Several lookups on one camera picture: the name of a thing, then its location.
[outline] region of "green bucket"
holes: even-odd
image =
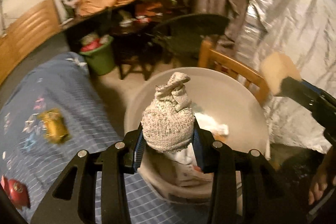
[[[111,42],[113,37],[109,37],[109,40],[99,48],[96,48],[88,52],[80,52],[79,54],[84,56],[88,66],[97,74],[105,75],[109,73],[115,67]]]

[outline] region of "rolled towel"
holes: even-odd
[[[191,142],[195,117],[184,86],[189,80],[175,72],[166,85],[156,87],[154,100],[143,112],[143,136],[158,152],[181,151]]]

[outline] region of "metal screw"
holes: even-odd
[[[78,157],[82,158],[82,157],[85,157],[87,154],[87,152],[85,150],[81,150],[77,153]]]
[[[119,142],[119,143],[115,144],[115,148],[117,148],[117,149],[122,149],[124,147],[125,147],[125,144],[123,142]]]
[[[254,157],[259,157],[260,156],[260,152],[258,150],[251,150],[251,155],[254,156]]]
[[[212,145],[215,148],[221,148],[223,146],[223,143],[219,142],[219,141],[215,141],[215,142],[212,143]]]

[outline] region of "blue bedsheet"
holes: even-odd
[[[42,111],[54,107],[61,110],[71,135],[63,145],[51,144],[43,137],[45,129],[37,118]],[[27,185],[31,208],[24,208],[21,214],[29,222],[49,187],[77,151],[98,152],[119,140],[90,84],[82,57],[73,52],[60,54],[31,71],[0,111],[0,175]],[[168,204],[158,198],[139,174],[126,175],[125,185],[134,224],[206,223],[206,207]],[[101,179],[98,179],[97,223],[101,223],[100,191]]]

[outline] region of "tan sponge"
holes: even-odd
[[[265,58],[260,65],[260,71],[273,96],[277,96],[281,92],[283,79],[292,77],[298,81],[302,80],[300,72],[290,57],[280,52],[274,52]]]

